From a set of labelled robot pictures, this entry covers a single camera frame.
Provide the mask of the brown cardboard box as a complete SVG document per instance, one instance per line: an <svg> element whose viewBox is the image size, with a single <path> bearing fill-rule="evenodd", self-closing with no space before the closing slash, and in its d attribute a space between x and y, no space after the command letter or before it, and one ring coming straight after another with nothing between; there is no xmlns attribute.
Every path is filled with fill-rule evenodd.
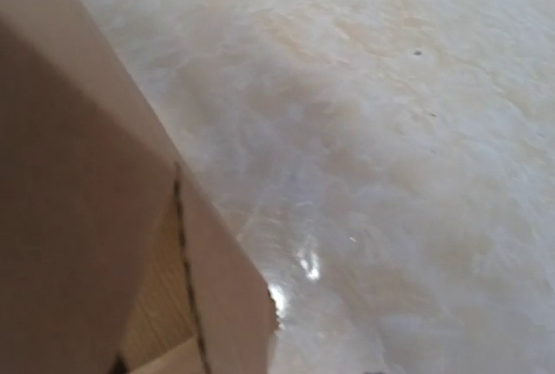
<svg viewBox="0 0 555 374"><path fill-rule="evenodd" d="M149 373L265 373L264 278L80 0L1 0L1 370L134 366L170 253L186 338Z"/></svg>

